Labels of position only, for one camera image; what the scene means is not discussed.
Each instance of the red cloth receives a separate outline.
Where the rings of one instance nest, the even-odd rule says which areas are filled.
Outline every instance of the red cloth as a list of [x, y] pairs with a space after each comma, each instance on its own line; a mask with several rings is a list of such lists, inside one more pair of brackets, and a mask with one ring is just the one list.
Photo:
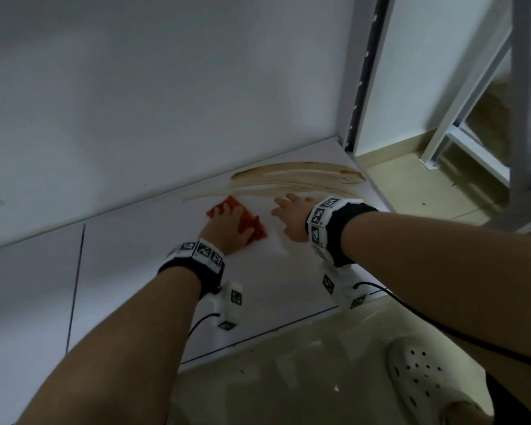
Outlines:
[[259, 216], [254, 216], [253, 214], [251, 214], [248, 211], [248, 209], [246, 209], [246, 207], [242, 206], [238, 202], [238, 200], [236, 200], [232, 195], [229, 195], [227, 197], [227, 199], [224, 200], [222, 203], [220, 203], [220, 204], [214, 206], [213, 208], [211, 208], [208, 212], [206, 212], [206, 215], [209, 218], [211, 218], [213, 213], [214, 213], [214, 209], [216, 207], [218, 207], [221, 211], [224, 211], [224, 205], [225, 204], [230, 206], [230, 208], [232, 208], [232, 209], [234, 207], [236, 207], [236, 206], [241, 206], [244, 209], [244, 213], [242, 214], [242, 217], [240, 219], [240, 225], [238, 226], [238, 232], [242, 233], [245, 230], [247, 230], [248, 228], [254, 228], [254, 233], [252, 234], [252, 236], [248, 240], [248, 243], [246, 243], [247, 245], [249, 245], [251, 242], [253, 242], [255, 240], [261, 240], [262, 238], [266, 238], [267, 237], [266, 229], [264, 228], [264, 226], [260, 222], [260, 217]]

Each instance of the black cable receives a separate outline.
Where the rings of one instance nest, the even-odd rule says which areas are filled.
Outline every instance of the black cable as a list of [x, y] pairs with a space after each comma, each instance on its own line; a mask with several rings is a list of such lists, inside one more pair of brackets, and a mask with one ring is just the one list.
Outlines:
[[371, 283], [371, 282], [361, 282], [361, 283], [357, 283], [357, 285], [358, 286], [360, 286], [360, 285], [375, 286], [376, 288], [378, 288], [378, 289], [384, 291], [386, 294], [388, 294], [391, 298], [393, 298], [395, 301], [397, 301], [399, 304], [401, 304], [403, 307], [405, 307], [407, 310], [409, 310], [412, 314], [415, 314], [416, 316], [418, 316], [421, 319], [423, 319], [424, 321], [430, 323], [432, 326], [438, 328], [439, 330], [441, 330], [444, 333], [450, 334], [451, 336], [459, 338], [459, 339], [461, 339], [461, 340], [463, 340], [465, 342], [468, 342], [468, 343], [471, 343], [471, 344], [475, 344], [476, 346], [479, 346], [479, 347], [481, 347], [483, 349], [486, 349], [486, 350], [490, 350], [490, 351], [495, 352], [495, 353], [497, 353], [499, 355], [503, 355], [504, 357], [509, 357], [511, 359], [515, 359], [516, 361], [522, 362], [524, 364], [531, 365], [531, 357], [528, 357], [526, 355], [514, 352], [513, 350], [509, 350], [509, 349], [506, 349], [504, 347], [499, 347], [499, 346], [497, 346], [497, 345], [495, 345], [493, 343], [488, 343], [488, 342], [485, 342], [485, 341], [480, 340], [478, 338], [474, 338], [472, 336], [468, 336], [467, 334], [461, 333], [460, 331], [457, 331], [457, 330], [453, 330], [452, 328], [447, 327], [446, 325], [444, 325], [444, 324], [442, 324], [440, 322], [434, 321], [431, 318], [426, 317], [424, 314], [419, 313], [417, 310], [412, 308], [409, 304], [404, 303], [402, 300], [397, 298], [392, 292], [390, 292], [389, 290], [387, 290], [385, 288], [382, 288], [381, 285], [376, 285], [375, 283]]
[[199, 321], [195, 324], [195, 326], [193, 328], [191, 328], [191, 330], [189, 331], [189, 335], [187, 336], [187, 340], [189, 340], [189, 337], [191, 337], [191, 334], [193, 333], [193, 331], [199, 326], [199, 324], [202, 321], [204, 321], [206, 318], [210, 318], [210, 317], [213, 317], [213, 316], [220, 316], [220, 313], [207, 314], [205, 317], [202, 317], [201, 319], [199, 319]]

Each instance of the beige baseboard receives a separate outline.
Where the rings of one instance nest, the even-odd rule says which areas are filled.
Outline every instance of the beige baseboard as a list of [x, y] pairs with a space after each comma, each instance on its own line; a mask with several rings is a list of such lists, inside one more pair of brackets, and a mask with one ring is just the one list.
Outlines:
[[401, 142], [390, 144], [381, 149], [375, 149], [374, 151], [358, 155], [356, 160], [364, 167], [371, 167], [377, 164], [385, 163], [392, 159], [398, 158], [403, 155], [407, 155], [413, 152], [423, 151], [428, 143], [431, 141], [432, 135], [436, 130], [430, 130], [426, 133], [410, 137], [402, 140]]

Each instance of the white wall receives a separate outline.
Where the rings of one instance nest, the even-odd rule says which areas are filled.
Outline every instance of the white wall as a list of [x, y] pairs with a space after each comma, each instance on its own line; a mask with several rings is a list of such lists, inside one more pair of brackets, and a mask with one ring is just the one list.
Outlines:
[[354, 0], [0, 0], [0, 245], [335, 133]]
[[396, 0], [356, 154], [436, 128], [509, 0]]

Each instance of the white metal frame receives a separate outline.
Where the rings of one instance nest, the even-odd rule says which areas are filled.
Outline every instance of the white metal frame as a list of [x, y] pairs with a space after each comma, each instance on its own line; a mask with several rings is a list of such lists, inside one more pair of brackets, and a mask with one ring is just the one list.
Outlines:
[[[511, 156], [508, 168], [483, 147], [465, 120], [512, 48]], [[421, 157], [429, 170], [441, 153], [456, 143], [510, 188], [510, 204], [485, 226], [501, 231], [531, 231], [531, 0], [507, 6], [488, 44]]]

